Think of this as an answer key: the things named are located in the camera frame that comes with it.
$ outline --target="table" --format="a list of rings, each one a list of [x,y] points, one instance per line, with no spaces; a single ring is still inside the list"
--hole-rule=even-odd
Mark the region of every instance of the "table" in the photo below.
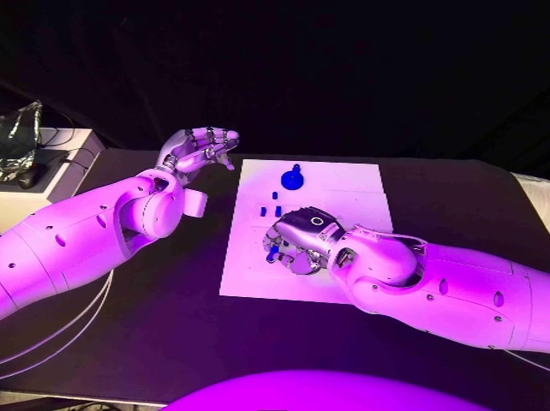
[[[53,128],[42,128],[43,141],[51,147],[45,150],[68,150],[68,159],[91,167],[95,156],[105,149],[100,142],[100,137],[90,128],[61,128],[59,132]],[[51,183],[45,187],[45,192],[32,193],[28,191],[9,193],[0,191],[0,234],[3,234],[29,215],[41,208],[49,206],[69,197],[81,186],[84,179],[84,168],[77,163],[65,163],[56,170]]]
[[[104,151],[81,191],[133,176],[157,155]],[[244,158],[379,164],[397,233],[550,271],[550,236],[511,173],[479,161],[232,158],[237,171],[212,165],[192,185],[211,196],[203,219],[185,217],[176,233],[117,269],[82,337],[49,363],[0,381],[0,390],[167,403],[250,373],[329,369],[423,385],[492,409],[550,409],[550,373],[503,351],[460,345],[348,305],[219,296]],[[103,283],[39,301],[0,323],[0,357],[65,324]],[[33,363],[74,334],[0,372]]]

